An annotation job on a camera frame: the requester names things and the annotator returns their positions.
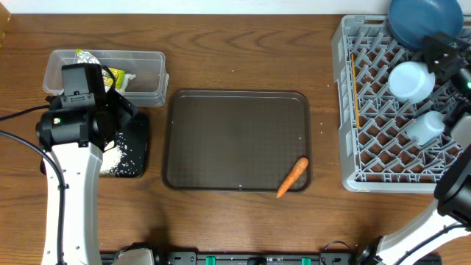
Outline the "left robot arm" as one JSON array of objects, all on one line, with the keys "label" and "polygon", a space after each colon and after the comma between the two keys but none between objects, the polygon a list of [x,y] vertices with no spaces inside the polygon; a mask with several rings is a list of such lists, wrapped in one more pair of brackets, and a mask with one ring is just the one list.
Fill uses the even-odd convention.
[{"label": "left robot arm", "polygon": [[114,88],[103,66],[62,67],[63,92],[36,124],[45,153],[46,240],[42,264],[100,264],[97,194],[106,145],[138,113]]}]

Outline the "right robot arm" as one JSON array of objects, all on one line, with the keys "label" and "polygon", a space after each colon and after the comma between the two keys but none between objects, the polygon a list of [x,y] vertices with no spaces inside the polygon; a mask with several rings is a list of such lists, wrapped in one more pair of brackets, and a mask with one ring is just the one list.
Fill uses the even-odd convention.
[{"label": "right robot arm", "polygon": [[470,234],[470,44],[442,32],[422,43],[428,70],[450,80],[467,98],[445,119],[445,131],[463,153],[436,184],[432,203],[405,227],[378,237],[352,264],[415,264],[443,244]]}]

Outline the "pile of white rice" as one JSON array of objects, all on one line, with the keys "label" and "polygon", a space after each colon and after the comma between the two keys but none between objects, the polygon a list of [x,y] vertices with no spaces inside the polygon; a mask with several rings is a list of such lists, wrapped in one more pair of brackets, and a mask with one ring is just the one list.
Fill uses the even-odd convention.
[{"label": "pile of white rice", "polygon": [[105,177],[123,176],[128,167],[128,162],[124,161],[127,157],[127,149],[127,145],[122,141],[109,142],[103,153],[100,175]]}]

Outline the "light blue bowl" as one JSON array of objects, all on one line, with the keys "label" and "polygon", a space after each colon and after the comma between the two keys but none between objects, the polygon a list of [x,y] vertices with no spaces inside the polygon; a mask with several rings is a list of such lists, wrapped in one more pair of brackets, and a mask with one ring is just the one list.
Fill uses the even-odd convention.
[{"label": "light blue bowl", "polygon": [[433,91],[436,77],[425,63],[404,62],[395,66],[389,75],[389,91],[400,102],[419,103]]}]

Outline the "orange carrot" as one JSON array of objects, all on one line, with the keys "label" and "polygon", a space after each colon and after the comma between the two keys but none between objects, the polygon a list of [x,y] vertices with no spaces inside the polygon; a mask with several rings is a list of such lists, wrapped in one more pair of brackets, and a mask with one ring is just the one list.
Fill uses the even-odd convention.
[{"label": "orange carrot", "polygon": [[292,187],[293,184],[297,182],[302,173],[307,169],[308,164],[309,161],[306,157],[300,158],[295,163],[295,165],[293,166],[293,168],[277,190],[277,198],[282,197],[290,189],[290,187]]}]

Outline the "green yellow foil wrapper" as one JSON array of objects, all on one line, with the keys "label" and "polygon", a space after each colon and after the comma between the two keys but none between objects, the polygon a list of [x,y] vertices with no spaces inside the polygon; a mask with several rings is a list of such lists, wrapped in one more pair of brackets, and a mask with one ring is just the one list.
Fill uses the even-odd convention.
[{"label": "green yellow foil wrapper", "polygon": [[[101,65],[100,61],[90,52],[77,49],[74,55],[75,63],[91,63]],[[115,90],[123,93],[127,87],[127,73],[124,70],[109,68],[109,71],[102,69],[103,83],[105,90],[109,91],[111,86],[115,86]]]}]

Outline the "white napkin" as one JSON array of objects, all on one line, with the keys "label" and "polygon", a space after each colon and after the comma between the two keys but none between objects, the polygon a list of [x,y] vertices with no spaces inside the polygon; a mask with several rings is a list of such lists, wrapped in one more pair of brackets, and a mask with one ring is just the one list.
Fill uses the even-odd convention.
[{"label": "white napkin", "polygon": [[128,87],[130,81],[132,81],[133,79],[136,78],[136,75],[135,74],[125,74],[124,75],[124,79],[121,83],[121,87],[119,88],[119,91],[121,93],[125,92],[126,91],[126,88]]}]

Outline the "light blue cup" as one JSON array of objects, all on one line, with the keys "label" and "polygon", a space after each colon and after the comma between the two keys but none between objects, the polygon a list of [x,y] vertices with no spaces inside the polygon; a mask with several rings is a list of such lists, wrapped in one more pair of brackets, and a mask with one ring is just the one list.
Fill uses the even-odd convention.
[{"label": "light blue cup", "polygon": [[429,111],[415,120],[407,130],[406,135],[411,140],[418,140],[420,146],[426,144],[445,130],[445,116],[437,111]]}]

